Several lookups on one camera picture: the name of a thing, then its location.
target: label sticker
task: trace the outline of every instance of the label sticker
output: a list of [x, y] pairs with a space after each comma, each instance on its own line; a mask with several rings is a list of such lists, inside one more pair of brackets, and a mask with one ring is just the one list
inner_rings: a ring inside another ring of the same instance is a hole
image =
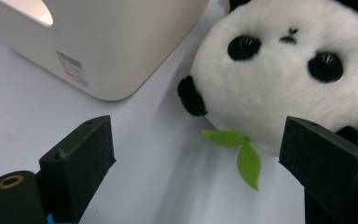
[[57, 55], [60, 59], [63, 70], [65, 70], [66, 75], [71, 77], [73, 81], [87, 88], [89, 86], [89, 79], [87, 78], [86, 73], [83, 70], [81, 62], [59, 51], [57, 51]]

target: screw hole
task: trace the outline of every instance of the screw hole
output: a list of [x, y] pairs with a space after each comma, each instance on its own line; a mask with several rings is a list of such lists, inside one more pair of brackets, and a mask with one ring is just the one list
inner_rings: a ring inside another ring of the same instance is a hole
[[22, 182], [24, 176], [12, 175], [0, 181], [0, 189], [10, 189]]

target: white table surface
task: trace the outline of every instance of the white table surface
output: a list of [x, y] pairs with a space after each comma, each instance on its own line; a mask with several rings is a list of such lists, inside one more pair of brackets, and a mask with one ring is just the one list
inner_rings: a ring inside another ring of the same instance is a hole
[[301, 224], [303, 188], [262, 156], [260, 191], [238, 174], [238, 150], [214, 146], [213, 126], [191, 117], [176, 94], [195, 51], [224, 13], [212, 0], [191, 33], [131, 97], [88, 96], [9, 49], [0, 39], [0, 175], [37, 172], [38, 160], [85, 120], [112, 117], [117, 162], [82, 224]]

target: white fur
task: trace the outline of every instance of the white fur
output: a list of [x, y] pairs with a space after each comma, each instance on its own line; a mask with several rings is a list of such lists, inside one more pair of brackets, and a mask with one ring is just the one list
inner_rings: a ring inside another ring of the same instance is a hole
[[[296, 45], [279, 41], [289, 28], [298, 29]], [[262, 42], [249, 62], [227, 54], [239, 35]], [[340, 57], [339, 81], [310, 76], [308, 61], [316, 51]], [[358, 123], [358, 14], [330, 0], [253, 0], [213, 27], [190, 74], [217, 129], [239, 131], [257, 150], [277, 155], [287, 116], [334, 132]]]

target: panda paw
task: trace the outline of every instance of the panda paw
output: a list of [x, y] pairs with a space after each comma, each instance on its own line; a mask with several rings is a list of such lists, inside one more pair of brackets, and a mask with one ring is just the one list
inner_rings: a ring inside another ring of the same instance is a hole
[[182, 105], [192, 116], [205, 116], [208, 113], [205, 109], [202, 96], [197, 92], [194, 86], [192, 76], [187, 76], [182, 79], [177, 87], [177, 91]]

